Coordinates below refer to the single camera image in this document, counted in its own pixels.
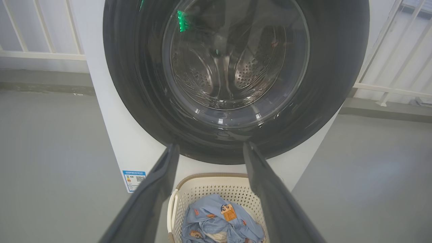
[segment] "basket handle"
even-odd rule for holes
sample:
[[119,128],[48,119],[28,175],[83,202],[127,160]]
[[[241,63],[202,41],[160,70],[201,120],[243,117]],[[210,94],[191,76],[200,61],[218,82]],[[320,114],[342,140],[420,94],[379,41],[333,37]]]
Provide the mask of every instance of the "basket handle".
[[177,206],[175,206],[175,207],[173,207],[173,206],[176,205],[177,198],[178,198],[178,189],[175,189],[172,192],[171,197],[169,198],[169,202],[168,202],[168,214],[166,216],[166,227],[168,229],[168,233],[172,232],[172,225],[174,224],[175,213],[177,211]]

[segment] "blue fabric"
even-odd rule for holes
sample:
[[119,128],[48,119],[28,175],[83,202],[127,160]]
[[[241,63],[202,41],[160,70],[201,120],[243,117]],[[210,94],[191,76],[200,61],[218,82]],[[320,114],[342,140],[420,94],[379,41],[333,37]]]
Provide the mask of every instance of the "blue fabric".
[[215,243],[205,233],[227,233],[227,243],[261,242],[261,226],[238,204],[223,200],[213,194],[189,205],[183,220],[184,243]]

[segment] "front-loading washing machine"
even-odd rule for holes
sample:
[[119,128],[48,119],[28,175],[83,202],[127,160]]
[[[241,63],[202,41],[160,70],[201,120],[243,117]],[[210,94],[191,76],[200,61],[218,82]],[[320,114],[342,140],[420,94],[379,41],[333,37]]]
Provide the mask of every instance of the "front-loading washing machine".
[[182,155],[175,184],[196,173],[245,173],[245,141],[292,189],[368,44],[367,0],[75,2],[128,192],[171,143]]

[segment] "cartoon character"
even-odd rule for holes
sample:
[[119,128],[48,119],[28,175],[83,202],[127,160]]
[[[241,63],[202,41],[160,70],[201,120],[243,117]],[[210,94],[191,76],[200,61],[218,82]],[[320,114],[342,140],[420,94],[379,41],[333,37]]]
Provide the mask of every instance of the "cartoon character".
[[195,237],[197,239],[202,239],[203,238],[203,236],[201,235],[201,233],[198,232],[198,231],[196,231],[196,230],[191,231],[191,233],[189,235],[192,236],[192,237]]
[[226,221],[231,221],[237,218],[237,215],[235,214],[231,204],[222,205],[220,207],[220,213],[223,214]]

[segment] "laundry basket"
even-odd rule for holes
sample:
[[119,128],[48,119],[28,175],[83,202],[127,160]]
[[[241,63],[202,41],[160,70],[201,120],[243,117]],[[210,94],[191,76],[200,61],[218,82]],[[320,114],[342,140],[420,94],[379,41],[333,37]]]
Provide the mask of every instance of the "laundry basket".
[[170,243],[181,243],[181,226],[188,206],[198,199],[219,194],[224,200],[241,205],[264,230],[269,242],[261,201],[249,186],[246,174],[207,173],[183,179],[171,194],[168,203],[167,228]]

